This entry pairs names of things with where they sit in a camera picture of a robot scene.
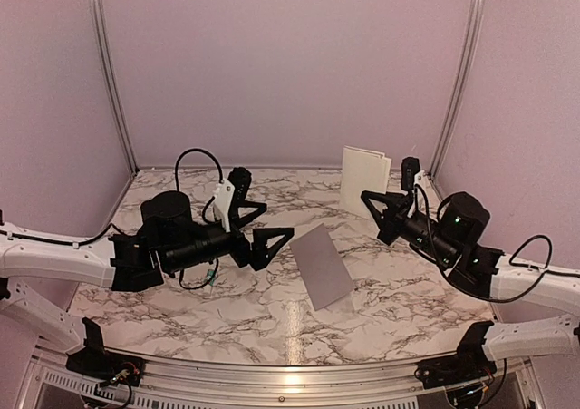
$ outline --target wall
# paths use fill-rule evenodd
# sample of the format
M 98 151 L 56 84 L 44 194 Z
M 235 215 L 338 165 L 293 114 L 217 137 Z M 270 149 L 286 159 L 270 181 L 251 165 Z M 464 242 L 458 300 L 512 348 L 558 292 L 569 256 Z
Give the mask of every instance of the wall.
M 458 123 L 437 178 L 492 214 L 484 244 L 508 251 L 536 233 L 554 241 L 553 264 L 580 268 L 580 0 L 486 0 Z M 545 246 L 529 258 L 544 260 Z M 507 321 L 553 315 L 524 302 Z M 578 359 L 535 360 L 547 407 L 576 407 Z
M 337 166 L 350 144 L 398 166 L 428 165 L 470 0 L 103 2 L 140 165 L 202 146 L 226 164 Z
M 89 0 L 0 0 L 0 208 L 30 229 L 92 235 L 128 182 Z M 35 280 L 66 306 L 74 284 Z M 13 407 L 35 335 L 0 317 L 0 405 Z

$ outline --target gray paper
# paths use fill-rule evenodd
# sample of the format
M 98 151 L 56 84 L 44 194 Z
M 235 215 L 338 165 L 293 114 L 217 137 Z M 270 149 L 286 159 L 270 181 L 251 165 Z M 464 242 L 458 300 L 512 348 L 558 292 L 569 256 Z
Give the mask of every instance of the gray paper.
M 324 225 L 290 243 L 314 310 L 353 291 L 354 283 Z

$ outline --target marble surface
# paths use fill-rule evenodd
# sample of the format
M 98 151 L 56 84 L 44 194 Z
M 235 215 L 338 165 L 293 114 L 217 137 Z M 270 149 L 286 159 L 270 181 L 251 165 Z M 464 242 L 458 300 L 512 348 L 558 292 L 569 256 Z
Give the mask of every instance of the marble surface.
M 175 279 L 142 293 L 113 293 L 80 286 L 71 312 L 94 319 L 105 344 L 150 355 L 231 364 L 337 365 L 435 355 L 454 350 L 474 321 L 491 318 L 486 303 L 446 285 L 438 270 L 402 242 L 388 248 L 374 223 L 338 209 L 338 170 L 252 170 L 252 200 L 267 214 L 246 229 L 296 228 L 297 238 L 323 223 L 356 289 L 314 311 L 286 246 L 260 272 L 220 260 L 214 287 L 188 292 Z M 184 170 L 181 189 L 194 217 L 213 191 L 212 170 Z M 170 170 L 141 171 L 114 222 L 134 231 L 140 204 L 174 188 Z M 399 179 L 391 177 L 390 190 Z M 432 190 L 431 206 L 437 206 Z M 186 271 L 195 284 L 209 265 Z

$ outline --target vertical metal post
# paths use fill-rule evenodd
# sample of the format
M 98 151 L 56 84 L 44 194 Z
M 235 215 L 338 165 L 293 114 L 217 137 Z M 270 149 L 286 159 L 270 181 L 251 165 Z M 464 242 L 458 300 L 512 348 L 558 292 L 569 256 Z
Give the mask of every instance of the vertical metal post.
M 435 179 L 440 172 L 441 165 L 445 159 L 447 149 L 450 145 L 453 129 L 459 115 L 459 107 L 465 91 L 465 86 L 468 80 L 469 71 L 475 57 L 475 50 L 479 39 L 479 32 L 481 30 L 481 17 L 483 15 L 484 0 L 471 0 L 469 8 L 468 29 L 465 33 L 465 42 L 463 44 L 463 52 L 461 54 L 461 61 L 455 85 L 453 87 L 453 94 L 449 100 L 449 106 L 445 116 L 445 121 L 441 129 L 437 148 L 433 155 L 433 161 L 430 166 L 430 175 Z
M 101 66 L 105 79 L 105 86 L 107 87 L 107 93 L 109 94 L 109 100 L 111 102 L 113 119 L 115 120 L 115 126 L 117 133 L 119 134 L 119 140 L 121 141 L 121 147 L 127 162 L 127 166 L 131 174 L 134 176 L 139 171 L 139 167 L 137 165 L 137 161 L 135 160 L 135 153 L 131 146 L 129 131 L 127 129 L 125 115 L 121 106 L 121 98 L 119 96 L 117 83 L 115 81 L 115 73 L 112 66 L 111 51 L 107 37 L 102 0 L 91 0 L 91 10 L 96 31 L 97 43 L 99 46 L 99 54 L 101 57 Z

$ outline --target marble tabletop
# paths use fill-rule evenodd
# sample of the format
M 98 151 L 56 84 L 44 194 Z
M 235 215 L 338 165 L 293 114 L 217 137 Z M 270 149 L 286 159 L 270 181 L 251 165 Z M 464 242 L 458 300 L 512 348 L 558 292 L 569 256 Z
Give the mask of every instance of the marble tabletop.
M 338 170 L 251 170 L 248 198 L 268 204 L 246 229 L 295 227 L 295 238 L 323 223 L 356 289 L 314 311 L 288 246 L 265 270 L 220 260 L 214 287 L 184 291 L 177 280 L 141 293 L 80 285 L 70 312 L 95 320 L 109 347 L 197 361 L 260 365 L 339 365 L 436 355 L 456 348 L 475 321 L 491 319 L 488 304 L 448 286 L 435 266 L 398 240 L 387 247 L 367 219 L 338 208 Z M 183 170 L 181 189 L 194 218 L 217 180 L 213 170 Z M 171 170 L 142 170 L 114 222 L 135 231 L 140 204 L 173 190 Z M 389 190 L 399 190 L 391 176 Z M 431 206 L 437 197 L 428 190 Z M 210 269 L 186 271 L 201 281 Z

